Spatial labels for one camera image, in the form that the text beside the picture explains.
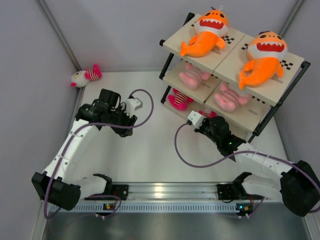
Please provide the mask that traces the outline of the white plush glasses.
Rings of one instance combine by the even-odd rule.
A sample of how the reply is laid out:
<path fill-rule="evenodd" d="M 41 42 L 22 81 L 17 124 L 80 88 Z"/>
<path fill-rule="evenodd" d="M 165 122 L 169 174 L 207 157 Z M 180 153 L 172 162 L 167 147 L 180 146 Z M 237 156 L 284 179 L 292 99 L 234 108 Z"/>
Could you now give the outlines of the white plush glasses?
<path fill-rule="evenodd" d="M 194 102 L 192 98 L 180 92 L 176 88 L 173 88 L 173 94 L 167 96 L 167 100 L 173 108 L 178 111 L 185 111 L 188 107 L 188 104 Z"/>
<path fill-rule="evenodd" d="M 198 111 L 201 115 L 205 116 L 206 118 L 214 118 L 217 116 L 217 113 L 214 112 L 214 111 L 210 111 L 210 112 L 207 112 L 207 111 L 202 111 L 202 110 L 199 110 Z"/>

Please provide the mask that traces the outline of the pink striped plush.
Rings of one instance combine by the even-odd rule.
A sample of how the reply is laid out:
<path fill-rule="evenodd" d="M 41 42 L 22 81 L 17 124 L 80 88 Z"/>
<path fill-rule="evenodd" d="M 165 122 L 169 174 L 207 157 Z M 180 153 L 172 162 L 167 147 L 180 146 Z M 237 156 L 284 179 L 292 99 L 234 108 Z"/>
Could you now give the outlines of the pink striped plush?
<path fill-rule="evenodd" d="M 178 76 L 189 89 L 195 90 L 202 81 L 207 81 L 211 74 L 187 62 L 184 71 L 180 72 Z"/>
<path fill-rule="evenodd" d="M 213 94 L 215 103 L 228 113 L 234 112 L 238 105 L 246 105 L 251 97 L 249 93 L 240 90 L 237 85 L 224 81 L 219 85 L 218 92 Z"/>

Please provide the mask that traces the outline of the orange shark plush front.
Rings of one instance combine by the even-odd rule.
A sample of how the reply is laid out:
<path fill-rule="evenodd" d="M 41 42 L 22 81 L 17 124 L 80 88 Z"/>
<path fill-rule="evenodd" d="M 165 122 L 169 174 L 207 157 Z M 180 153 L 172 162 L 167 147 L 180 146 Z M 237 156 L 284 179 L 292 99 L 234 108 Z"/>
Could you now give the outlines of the orange shark plush front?
<path fill-rule="evenodd" d="M 250 58 L 238 75 L 238 87 L 259 87 L 274 75 L 282 78 L 282 60 L 288 52 L 286 41 L 273 31 L 260 32 L 248 45 Z"/>

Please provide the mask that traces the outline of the orange shark plush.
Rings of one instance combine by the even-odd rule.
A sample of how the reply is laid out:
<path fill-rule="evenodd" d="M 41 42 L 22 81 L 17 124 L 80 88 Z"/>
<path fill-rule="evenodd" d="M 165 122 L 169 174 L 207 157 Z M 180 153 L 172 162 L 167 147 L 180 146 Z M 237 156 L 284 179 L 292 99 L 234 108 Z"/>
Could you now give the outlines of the orange shark plush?
<path fill-rule="evenodd" d="M 212 8 L 199 17 L 194 23 L 195 35 L 189 42 L 180 45 L 180 56 L 203 57 L 215 47 L 223 50 L 226 47 L 224 36 L 230 28 L 227 15 L 220 9 Z"/>
<path fill-rule="evenodd" d="M 259 87 L 274 75 L 282 78 L 282 60 L 288 52 L 286 41 L 273 31 L 260 32 L 248 45 L 250 58 L 238 75 L 238 87 Z"/>

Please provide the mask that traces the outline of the orange shark plush back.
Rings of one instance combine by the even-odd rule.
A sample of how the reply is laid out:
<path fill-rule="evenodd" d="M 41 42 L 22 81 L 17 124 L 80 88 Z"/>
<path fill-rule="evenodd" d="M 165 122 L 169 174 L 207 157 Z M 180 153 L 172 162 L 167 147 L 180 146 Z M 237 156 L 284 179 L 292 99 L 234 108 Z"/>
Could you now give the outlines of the orange shark plush back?
<path fill-rule="evenodd" d="M 194 23 L 195 35 L 189 42 L 180 45 L 180 56 L 203 57 L 215 47 L 223 50 L 226 47 L 224 36 L 230 28 L 227 15 L 220 9 L 212 8 L 199 17 Z"/>

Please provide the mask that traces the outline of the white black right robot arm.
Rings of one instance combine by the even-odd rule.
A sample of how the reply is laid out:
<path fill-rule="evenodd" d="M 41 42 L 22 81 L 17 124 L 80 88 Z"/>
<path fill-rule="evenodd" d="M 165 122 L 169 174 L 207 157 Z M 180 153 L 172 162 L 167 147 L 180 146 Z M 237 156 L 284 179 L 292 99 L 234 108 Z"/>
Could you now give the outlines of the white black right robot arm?
<path fill-rule="evenodd" d="M 312 213 L 320 201 L 320 181 L 309 163 L 290 162 L 257 150 L 232 134 L 222 116 L 209 118 L 193 111 L 187 118 L 196 133 L 209 138 L 222 156 L 242 169 L 242 179 L 233 186 L 235 196 L 277 200 L 299 217 Z"/>

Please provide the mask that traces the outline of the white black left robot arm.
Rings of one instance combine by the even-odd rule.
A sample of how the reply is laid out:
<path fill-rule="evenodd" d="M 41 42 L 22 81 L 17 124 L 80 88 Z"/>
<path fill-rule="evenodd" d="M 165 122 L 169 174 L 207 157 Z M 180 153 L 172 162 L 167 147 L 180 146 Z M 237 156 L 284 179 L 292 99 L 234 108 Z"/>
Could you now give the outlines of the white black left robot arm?
<path fill-rule="evenodd" d="M 102 89 L 91 104 L 82 105 L 52 162 L 42 173 L 35 172 L 32 176 L 31 182 L 40 199 L 67 211 L 72 210 L 79 200 L 91 199 L 94 195 L 102 200 L 109 199 L 113 194 L 110 177 L 94 173 L 75 180 L 76 167 L 89 143 L 105 124 L 122 138 L 131 136 L 132 126 L 138 119 L 134 113 L 142 106 L 142 101 L 132 95 L 121 102 L 119 93 L 107 89 Z"/>

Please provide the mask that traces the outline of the beige three-tier shelf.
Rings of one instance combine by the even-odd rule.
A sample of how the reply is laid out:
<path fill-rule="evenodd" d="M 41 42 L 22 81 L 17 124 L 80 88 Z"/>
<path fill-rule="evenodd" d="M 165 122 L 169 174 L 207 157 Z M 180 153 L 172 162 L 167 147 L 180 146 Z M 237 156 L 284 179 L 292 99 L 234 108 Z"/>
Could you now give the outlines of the beige three-tier shelf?
<path fill-rule="evenodd" d="M 244 65 L 250 61 L 248 45 L 256 37 L 252 37 L 230 26 L 223 37 L 225 49 L 213 48 L 202 57 L 180 56 L 181 43 L 188 43 L 195 35 L 194 23 L 202 15 L 189 13 L 182 28 L 168 39 L 162 39 L 160 46 L 169 52 L 169 56 L 160 73 L 160 79 L 166 82 L 167 89 L 161 102 L 182 117 L 191 111 L 217 113 L 224 117 L 231 125 L 231 129 L 238 136 L 246 134 L 259 136 L 266 125 L 283 105 L 293 88 L 300 81 L 310 63 L 303 57 L 287 52 L 281 65 L 284 70 L 282 78 L 274 75 L 263 85 L 258 87 L 244 87 L 242 90 L 251 95 L 248 103 L 238 105 L 235 111 L 226 112 L 214 101 L 214 93 L 219 91 L 222 82 L 238 86 L 239 73 Z M 189 89 L 179 78 L 179 73 L 185 70 L 185 64 L 191 63 L 195 67 L 211 74 L 208 80 L 203 80 L 197 89 Z M 168 95 L 173 94 L 173 88 L 192 98 L 184 111 L 171 106 Z"/>

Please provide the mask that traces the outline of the white plush corner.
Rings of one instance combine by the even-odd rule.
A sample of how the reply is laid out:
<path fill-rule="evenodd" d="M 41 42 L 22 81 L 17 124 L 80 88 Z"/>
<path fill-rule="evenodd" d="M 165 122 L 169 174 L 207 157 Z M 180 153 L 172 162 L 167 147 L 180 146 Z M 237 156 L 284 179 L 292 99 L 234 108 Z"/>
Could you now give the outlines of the white plush corner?
<path fill-rule="evenodd" d="M 83 88 L 89 82 L 99 80 L 102 77 L 102 72 L 97 64 L 94 64 L 90 69 L 77 71 L 70 78 L 70 86 L 74 88 Z"/>

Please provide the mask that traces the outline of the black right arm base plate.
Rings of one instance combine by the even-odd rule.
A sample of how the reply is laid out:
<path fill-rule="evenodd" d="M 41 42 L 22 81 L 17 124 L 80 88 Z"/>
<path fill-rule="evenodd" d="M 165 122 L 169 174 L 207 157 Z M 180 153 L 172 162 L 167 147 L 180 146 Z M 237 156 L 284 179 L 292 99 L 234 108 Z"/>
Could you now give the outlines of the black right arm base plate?
<path fill-rule="evenodd" d="M 250 200 L 250 195 L 241 185 L 233 183 L 217 185 L 218 199 L 222 201 Z"/>

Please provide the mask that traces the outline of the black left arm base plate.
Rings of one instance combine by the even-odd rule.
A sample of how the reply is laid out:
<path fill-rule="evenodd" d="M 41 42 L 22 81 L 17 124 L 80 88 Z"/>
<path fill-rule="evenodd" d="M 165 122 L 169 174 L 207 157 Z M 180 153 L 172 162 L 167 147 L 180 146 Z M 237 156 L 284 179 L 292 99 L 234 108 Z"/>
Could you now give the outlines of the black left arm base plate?
<path fill-rule="evenodd" d="M 127 184 L 114 184 L 110 190 L 104 193 L 96 194 L 95 196 L 86 197 L 86 201 L 104 201 L 104 200 L 114 200 L 113 197 L 106 197 L 106 195 L 112 195 L 119 197 L 122 201 L 128 198 L 129 185 Z"/>

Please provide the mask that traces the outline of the aluminium mounting rail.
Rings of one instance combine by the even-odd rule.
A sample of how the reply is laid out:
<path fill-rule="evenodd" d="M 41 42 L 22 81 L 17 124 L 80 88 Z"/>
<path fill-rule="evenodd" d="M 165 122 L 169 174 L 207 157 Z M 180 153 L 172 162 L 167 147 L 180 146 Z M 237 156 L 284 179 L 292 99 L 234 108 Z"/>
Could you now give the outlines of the aluminium mounting rail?
<path fill-rule="evenodd" d="M 116 182 L 120 185 L 129 185 L 126 201 L 210 201 L 219 200 L 216 182 Z M 80 199 L 104 193 L 104 187 L 93 187 L 85 183 L 80 187 Z"/>

